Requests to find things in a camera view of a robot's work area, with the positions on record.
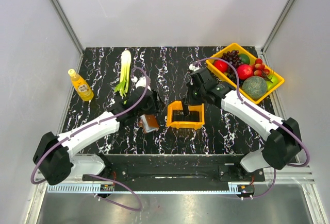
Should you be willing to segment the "brown leather card holder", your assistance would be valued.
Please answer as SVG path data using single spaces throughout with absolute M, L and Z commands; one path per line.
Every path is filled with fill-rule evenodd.
M 144 114 L 140 116 L 139 127 L 143 129 L 144 133 L 150 133 L 159 129 L 159 125 L 154 114 Z

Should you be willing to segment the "small orange plastic bin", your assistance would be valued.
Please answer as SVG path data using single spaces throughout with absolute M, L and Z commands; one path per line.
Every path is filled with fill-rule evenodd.
M 198 130 L 205 124 L 204 104 L 185 106 L 182 101 L 168 105 L 167 127 Z

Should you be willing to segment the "striped edge credit card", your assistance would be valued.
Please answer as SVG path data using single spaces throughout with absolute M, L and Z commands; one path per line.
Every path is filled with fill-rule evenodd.
M 182 108 L 183 108 L 184 116 L 188 116 L 190 114 L 190 111 L 189 111 L 188 102 L 187 102 L 186 98 L 183 98 L 181 100 L 181 105 L 182 105 Z

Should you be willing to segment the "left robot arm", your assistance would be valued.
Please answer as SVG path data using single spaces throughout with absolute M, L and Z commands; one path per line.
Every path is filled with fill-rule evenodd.
M 32 161 L 49 185 L 57 185 L 69 176 L 94 174 L 100 180 L 110 178 L 112 168 L 101 156 L 81 158 L 78 153 L 97 140 L 117 133 L 136 121 L 160 111 L 163 102 L 156 90 L 137 87 L 94 120 L 71 131 L 55 135 L 44 134 Z

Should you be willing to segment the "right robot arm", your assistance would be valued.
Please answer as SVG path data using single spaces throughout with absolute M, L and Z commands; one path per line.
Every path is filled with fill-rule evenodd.
M 238 179 L 245 181 L 254 171 L 265 167 L 281 170 L 302 150 L 296 120 L 284 120 L 265 111 L 238 94 L 228 82 L 217 81 L 206 68 L 190 73 L 190 77 L 191 82 L 187 84 L 188 104 L 206 103 L 223 109 L 249 125 L 265 141 L 263 148 L 246 154 L 240 165 L 235 167 Z

